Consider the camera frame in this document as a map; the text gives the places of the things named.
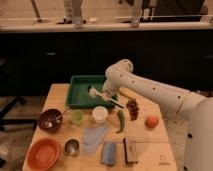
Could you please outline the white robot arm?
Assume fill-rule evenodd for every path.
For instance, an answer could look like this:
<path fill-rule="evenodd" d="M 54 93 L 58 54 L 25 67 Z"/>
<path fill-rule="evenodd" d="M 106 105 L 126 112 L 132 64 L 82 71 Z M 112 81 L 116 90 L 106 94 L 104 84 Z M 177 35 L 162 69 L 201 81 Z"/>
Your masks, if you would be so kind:
<path fill-rule="evenodd" d="M 128 59 L 109 66 L 105 77 L 108 97 L 125 87 L 182 115 L 188 121 L 183 166 L 187 171 L 213 171 L 213 97 L 137 76 Z"/>

